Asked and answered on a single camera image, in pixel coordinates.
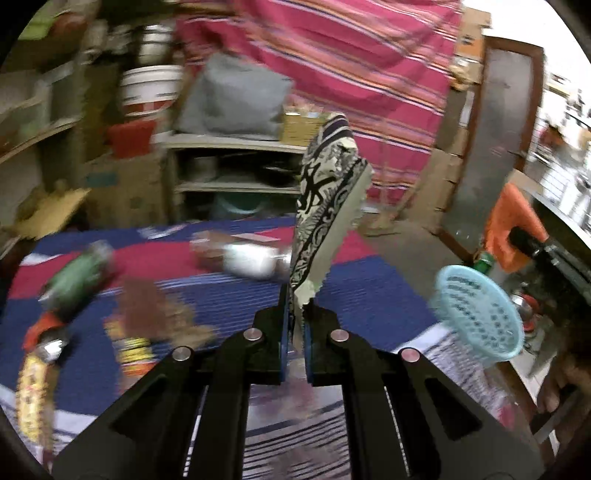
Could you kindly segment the person right hand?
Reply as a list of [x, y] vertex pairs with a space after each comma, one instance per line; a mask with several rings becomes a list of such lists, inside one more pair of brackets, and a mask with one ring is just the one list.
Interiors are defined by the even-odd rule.
[[590, 367], [579, 364], [570, 353], [562, 352], [553, 359], [542, 383], [537, 397], [538, 412], [554, 412], [560, 404], [560, 392], [569, 385], [576, 386], [582, 396], [555, 428], [561, 448], [570, 443], [590, 413]]

